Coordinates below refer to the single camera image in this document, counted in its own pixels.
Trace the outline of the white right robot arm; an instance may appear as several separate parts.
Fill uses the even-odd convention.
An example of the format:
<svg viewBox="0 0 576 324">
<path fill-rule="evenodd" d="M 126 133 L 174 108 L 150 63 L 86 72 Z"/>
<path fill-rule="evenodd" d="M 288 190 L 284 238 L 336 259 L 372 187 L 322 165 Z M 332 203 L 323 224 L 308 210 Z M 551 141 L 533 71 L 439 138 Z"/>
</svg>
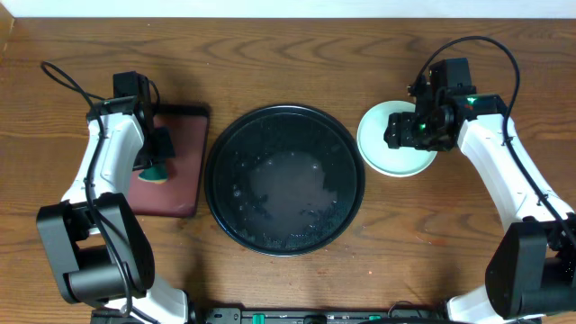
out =
<svg viewBox="0 0 576 324">
<path fill-rule="evenodd" d="M 496 94 L 423 94 L 393 112 L 383 138 L 391 149 L 459 149 L 499 213 L 505 235 L 483 286 L 450 299 L 450 320 L 507 323 L 574 311 L 575 213 L 544 180 Z"/>
</svg>

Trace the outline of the green sponge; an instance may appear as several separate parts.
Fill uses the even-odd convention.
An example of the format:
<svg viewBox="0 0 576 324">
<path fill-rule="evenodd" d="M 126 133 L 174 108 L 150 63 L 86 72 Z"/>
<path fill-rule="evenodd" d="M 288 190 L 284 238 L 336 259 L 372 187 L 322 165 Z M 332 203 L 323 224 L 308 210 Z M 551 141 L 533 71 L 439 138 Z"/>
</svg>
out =
<svg viewBox="0 0 576 324">
<path fill-rule="evenodd" d="M 169 178 L 167 167 L 165 164 L 156 164 L 150 168 L 144 169 L 138 174 L 140 181 L 152 184 L 163 184 Z"/>
</svg>

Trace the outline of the pale green plate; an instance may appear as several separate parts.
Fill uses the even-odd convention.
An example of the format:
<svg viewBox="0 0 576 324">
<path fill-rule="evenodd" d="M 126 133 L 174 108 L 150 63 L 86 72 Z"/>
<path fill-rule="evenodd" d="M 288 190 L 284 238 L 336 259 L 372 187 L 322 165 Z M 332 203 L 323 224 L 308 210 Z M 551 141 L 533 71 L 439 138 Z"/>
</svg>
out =
<svg viewBox="0 0 576 324">
<path fill-rule="evenodd" d="M 392 113 L 413 113 L 415 104 L 404 101 L 378 103 L 368 110 L 359 123 L 356 143 L 364 162 L 387 176 L 414 176 L 428 168 L 437 156 L 435 151 L 414 148 L 392 149 L 384 133 Z"/>
</svg>

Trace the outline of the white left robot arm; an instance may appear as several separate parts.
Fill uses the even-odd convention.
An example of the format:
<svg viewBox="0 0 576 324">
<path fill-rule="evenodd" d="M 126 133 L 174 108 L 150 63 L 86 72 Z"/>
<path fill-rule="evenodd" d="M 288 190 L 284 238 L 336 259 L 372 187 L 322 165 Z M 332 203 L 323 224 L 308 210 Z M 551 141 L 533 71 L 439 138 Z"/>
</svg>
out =
<svg viewBox="0 0 576 324">
<path fill-rule="evenodd" d="M 153 105 L 136 95 L 102 100 L 86 116 L 81 166 L 61 202 L 36 226 L 62 298 L 143 323 L 186 323 L 187 295 L 155 274 L 151 246 L 127 202 L 137 156 L 154 129 Z"/>
</svg>

